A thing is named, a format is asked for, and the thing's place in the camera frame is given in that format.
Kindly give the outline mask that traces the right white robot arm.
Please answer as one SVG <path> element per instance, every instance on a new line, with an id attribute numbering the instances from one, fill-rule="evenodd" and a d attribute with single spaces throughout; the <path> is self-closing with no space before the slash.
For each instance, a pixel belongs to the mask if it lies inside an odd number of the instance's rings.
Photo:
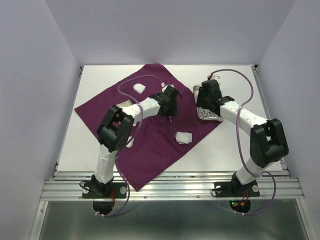
<path id="1" fill-rule="evenodd" d="M 230 182 L 231 192 L 242 195 L 248 190 L 248 184 L 260 177 L 262 172 L 289 153 L 284 128 L 280 120 L 260 117 L 239 105 L 232 97 L 222 96 L 217 80 L 201 83 L 196 106 L 207 109 L 218 117 L 228 120 L 236 126 L 236 136 L 243 130 L 249 136 L 250 158 L 235 173 Z"/>

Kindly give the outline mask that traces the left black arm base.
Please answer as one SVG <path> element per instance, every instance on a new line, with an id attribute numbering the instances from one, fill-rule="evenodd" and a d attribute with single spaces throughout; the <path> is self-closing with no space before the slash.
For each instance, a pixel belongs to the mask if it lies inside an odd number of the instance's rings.
<path id="1" fill-rule="evenodd" d="M 113 182 L 112 178 L 102 183 L 94 175 L 90 180 L 81 181 L 79 186 L 82 188 L 83 199 L 125 199 L 129 192 L 125 182 Z"/>

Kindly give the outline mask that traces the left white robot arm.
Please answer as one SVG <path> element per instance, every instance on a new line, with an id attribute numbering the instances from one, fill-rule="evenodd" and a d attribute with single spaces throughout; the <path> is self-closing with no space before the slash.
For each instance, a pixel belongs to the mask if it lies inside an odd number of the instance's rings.
<path id="1" fill-rule="evenodd" d="M 141 102 L 109 108 L 97 128 L 99 142 L 99 159 L 97 167 L 91 176 L 94 191 L 100 197 L 111 193 L 111 182 L 114 178 L 113 169 L 118 153 L 136 136 L 131 135 L 132 128 L 142 126 L 142 121 L 153 116 L 172 118 L 178 114 L 177 97 L 180 92 L 171 85 L 164 91 L 152 94 Z"/>

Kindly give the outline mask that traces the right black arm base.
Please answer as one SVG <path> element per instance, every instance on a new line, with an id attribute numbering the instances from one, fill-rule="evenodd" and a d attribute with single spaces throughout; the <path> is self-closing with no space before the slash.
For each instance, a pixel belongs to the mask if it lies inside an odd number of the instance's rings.
<path id="1" fill-rule="evenodd" d="M 259 197 L 260 191 L 256 180 L 242 185 L 234 173 L 231 180 L 215 182 L 211 195 L 217 198 Z"/>

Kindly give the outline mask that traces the stainless steel instrument tray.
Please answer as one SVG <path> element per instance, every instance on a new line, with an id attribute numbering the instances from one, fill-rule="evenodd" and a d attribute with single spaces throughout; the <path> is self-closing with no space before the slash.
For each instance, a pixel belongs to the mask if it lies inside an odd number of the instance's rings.
<path id="1" fill-rule="evenodd" d="M 192 88 L 195 103 L 197 103 L 200 88 L 201 88 L 201 85 L 199 85 L 199 84 L 194 85 Z M 204 108 L 201 108 L 198 106 L 196 106 L 196 113 L 197 113 L 198 118 L 201 121 L 211 121 L 211 122 L 222 122 L 223 121 L 223 119 L 221 117 L 219 117 L 218 115 L 216 115 L 215 113 L 211 112 L 208 109 L 204 109 Z"/>

